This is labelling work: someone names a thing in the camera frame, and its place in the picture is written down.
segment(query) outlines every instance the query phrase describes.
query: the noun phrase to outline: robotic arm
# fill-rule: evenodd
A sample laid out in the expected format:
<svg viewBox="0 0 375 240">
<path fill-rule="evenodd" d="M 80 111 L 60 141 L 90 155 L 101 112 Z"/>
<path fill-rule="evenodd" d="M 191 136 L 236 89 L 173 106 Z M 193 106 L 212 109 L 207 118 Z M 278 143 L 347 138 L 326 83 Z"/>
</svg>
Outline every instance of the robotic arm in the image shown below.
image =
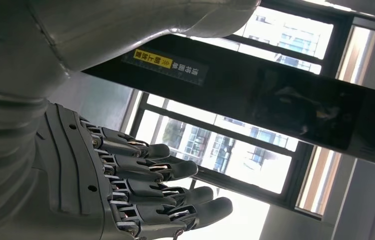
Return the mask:
<svg viewBox="0 0 375 240">
<path fill-rule="evenodd" d="M 229 206 L 224 198 L 210 201 L 162 185 L 165 178 L 192 172 L 178 175 L 177 166 L 155 162 L 148 155 L 154 146 L 121 134 L 110 138 L 103 128 L 49 104 L 46 97 L 72 71 L 156 37 L 233 33 L 258 4 L 259 0 L 0 0 L 0 238 L 175 237 L 180 229 L 204 227 L 229 214 L 220 210 Z M 151 176 L 158 178 L 152 181 Z M 168 228 L 175 222 L 177 227 Z"/>
</svg>

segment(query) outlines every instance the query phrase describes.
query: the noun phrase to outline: sticker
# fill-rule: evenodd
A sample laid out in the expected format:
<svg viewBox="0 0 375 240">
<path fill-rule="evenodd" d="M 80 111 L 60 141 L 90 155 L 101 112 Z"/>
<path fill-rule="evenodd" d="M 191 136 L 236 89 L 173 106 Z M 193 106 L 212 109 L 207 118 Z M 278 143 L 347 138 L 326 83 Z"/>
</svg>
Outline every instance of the sticker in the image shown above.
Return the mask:
<svg viewBox="0 0 375 240">
<path fill-rule="evenodd" d="M 143 51 L 140 49 L 136 49 L 134 51 L 134 56 L 133 58 L 138 59 L 140 61 L 144 61 L 150 64 L 155 64 L 160 67 L 164 68 L 171 68 L 173 60 L 167 57 L 163 57 L 151 52 Z"/>
<path fill-rule="evenodd" d="M 145 47 L 124 54 L 121 60 L 200 86 L 203 85 L 208 72 L 208 66 L 202 63 Z"/>
</svg>

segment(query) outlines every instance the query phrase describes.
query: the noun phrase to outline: black beam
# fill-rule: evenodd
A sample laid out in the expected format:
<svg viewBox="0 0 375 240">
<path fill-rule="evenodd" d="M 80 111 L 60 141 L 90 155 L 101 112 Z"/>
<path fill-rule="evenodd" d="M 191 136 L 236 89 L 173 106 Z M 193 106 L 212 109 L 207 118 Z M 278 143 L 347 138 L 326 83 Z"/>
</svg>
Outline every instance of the black beam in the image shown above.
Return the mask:
<svg viewBox="0 0 375 240">
<path fill-rule="evenodd" d="M 134 51 L 84 72 L 375 163 L 373 89 L 175 35 L 141 48 L 199 73 Z"/>
</svg>

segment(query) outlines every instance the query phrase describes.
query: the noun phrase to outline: yellow label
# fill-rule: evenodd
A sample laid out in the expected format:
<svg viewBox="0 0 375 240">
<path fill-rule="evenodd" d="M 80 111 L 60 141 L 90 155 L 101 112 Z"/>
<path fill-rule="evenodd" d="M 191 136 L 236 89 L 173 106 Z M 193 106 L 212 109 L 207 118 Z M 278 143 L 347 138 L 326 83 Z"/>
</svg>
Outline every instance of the yellow label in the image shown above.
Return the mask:
<svg viewBox="0 0 375 240">
<path fill-rule="evenodd" d="M 134 51 L 133 58 L 168 69 L 172 67 L 173 63 L 173 60 L 170 58 L 156 55 L 139 49 L 136 49 L 136 51 Z"/>
</svg>

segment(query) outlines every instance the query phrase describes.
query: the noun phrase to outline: window pane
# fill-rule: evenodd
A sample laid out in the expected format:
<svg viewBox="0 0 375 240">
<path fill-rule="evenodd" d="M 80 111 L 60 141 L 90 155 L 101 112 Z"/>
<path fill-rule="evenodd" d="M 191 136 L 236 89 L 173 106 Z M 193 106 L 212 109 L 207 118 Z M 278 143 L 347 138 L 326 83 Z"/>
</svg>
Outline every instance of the window pane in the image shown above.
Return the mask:
<svg viewBox="0 0 375 240">
<path fill-rule="evenodd" d="M 297 205 L 299 208 L 318 215 L 325 213 L 340 158 L 341 154 L 338 152 L 322 147 L 315 149 Z"/>
<path fill-rule="evenodd" d="M 162 97 L 162 96 L 157 96 L 157 95 L 150 94 L 148 96 L 147 103 L 150 104 L 150 105 L 154 105 L 154 106 L 157 106 L 157 107 L 161 108 L 163 106 L 163 104 L 164 104 L 164 100 L 165 100 L 165 98 Z"/>
<path fill-rule="evenodd" d="M 275 193 L 282 191 L 290 157 L 168 117 L 158 128 L 156 143 L 167 144 L 172 156 Z"/>
<path fill-rule="evenodd" d="M 258 7 L 236 35 L 323 59 L 332 24 Z"/>
<path fill-rule="evenodd" d="M 212 45 L 216 45 L 216 46 L 230 49 L 233 51 L 238 51 L 243 54 L 252 55 L 257 58 L 269 60 L 269 61 L 280 63 L 283 65 L 288 65 L 288 66 L 291 66 L 297 69 L 302 69 L 302 70 L 312 72 L 315 74 L 320 74 L 320 71 L 322 69 L 322 66 L 318 64 L 310 63 L 307 61 L 302 61 L 302 60 L 299 60 L 290 56 L 282 55 L 280 53 L 267 51 L 261 48 L 257 48 L 254 46 L 250 46 L 250 45 L 246 45 L 246 44 L 242 44 L 242 43 L 238 43 L 234 41 L 229 41 L 229 40 L 222 39 L 222 38 L 191 37 L 191 39 L 198 40 L 198 41 L 205 42 L 205 43 L 212 44 Z M 221 41 L 228 42 L 228 43 L 230 42 L 231 45 L 221 44 Z"/>
<path fill-rule="evenodd" d="M 182 104 L 176 101 L 170 100 L 168 103 L 168 106 L 166 108 L 167 110 L 192 117 L 194 116 L 196 119 L 201 120 L 203 122 L 216 125 L 220 128 L 224 128 L 230 131 L 233 131 L 235 133 L 243 134 L 246 136 L 250 136 L 256 139 L 259 139 L 261 141 L 277 145 L 282 148 L 286 148 L 291 151 L 295 151 L 297 149 L 298 140 L 293 137 L 289 137 L 280 133 L 276 133 L 270 130 L 266 130 L 264 128 L 260 128 L 248 123 L 245 123 L 243 121 L 239 121 L 230 117 L 225 117 L 222 115 L 218 115 L 215 113 L 211 113 L 209 111 L 205 111 L 202 109 L 198 109 L 196 107 L 188 106 L 186 104 Z M 175 128 L 178 128 L 179 130 L 182 130 L 184 123 L 177 123 L 179 125 L 175 126 Z M 193 127 L 191 129 L 192 133 L 197 134 L 197 131 L 199 129 L 197 127 Z M 190 135 L 189 140 L 195 141 L 195 135 Z M 223 141 L 222 136 L 217 136 L 215 142 L 221 143 Z"/>
<path fill-rule="evenodd" d="M 298 139 L 296 138 L 276 133 L 245 122 L 233 120 L 228 117 L 218 115 L 215 119 L 214 125 L 239 134 L 253 137 L 255 139 L 259 139 L 270 144 L 277 145 L 282 148 L 286 148 L 293 152 L 297 149 Z"/>
<path fill-rule="evenodd" d="M 277 62 L 283 65 L 288 65 L 297 69 L 302 69 L 315 74 L 320 74 L 320 71 L 322 70 L 322 66 L 318 64 L 302 61 L 290 56 L 285 56 L 280 53 L 274 53 L 272 51 L 267 51 L 246 44 L 241 44 L 239 46 L 239 52 L 272 62 Z"/>
</svg>

